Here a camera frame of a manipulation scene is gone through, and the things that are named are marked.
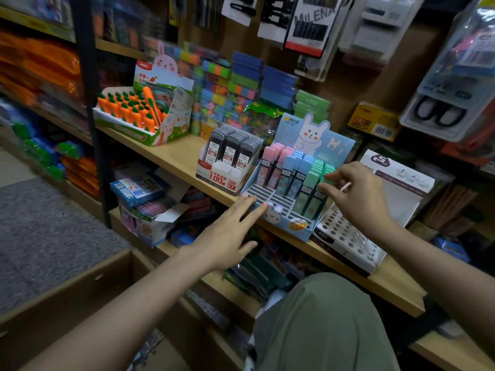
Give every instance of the speckled floor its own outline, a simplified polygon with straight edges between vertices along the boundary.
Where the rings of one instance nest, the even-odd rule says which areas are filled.
[[[0,315],[129,244],[0,149]]]

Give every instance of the black metal post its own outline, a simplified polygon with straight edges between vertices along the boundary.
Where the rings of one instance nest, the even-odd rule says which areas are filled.
[[[96,168],[100,181],[103,219],[110,228],[109,210],[116,207],[116,199],[110,190],[111,170],[108,159],[109,137],[95,127],[93,107],[96,104],[97,94],[100,92],[100,79],[97,71],[96,43],[93,31],[93,16],[91,0],[69,0],[76,35],[77,52],[84,85],[84,98],[88,113],[88,123],[93,148],[95,150]]]

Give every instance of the green pants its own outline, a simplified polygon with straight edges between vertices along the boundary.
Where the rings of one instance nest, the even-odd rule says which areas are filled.
[[[257,371],[398,371],[370,297],[344,278],[315,274],[254,325]]]

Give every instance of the yellow box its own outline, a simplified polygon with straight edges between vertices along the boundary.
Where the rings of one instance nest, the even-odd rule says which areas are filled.
[[[393,142],[401,129],[399,115],[385,108],[361,101],[347,126]]]

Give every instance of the person's left hand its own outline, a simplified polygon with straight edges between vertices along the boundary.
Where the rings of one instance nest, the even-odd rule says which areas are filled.
[[[203,230],[191,245],[201,252],[210,270],[227,269],[240,263],[257,246],[256,241],[249,241],[241,246],[248,230],[268,207],[268,203],[263,203],[241,221],[241,217],[256,200],[256,196],[241,196],[222,216]]]

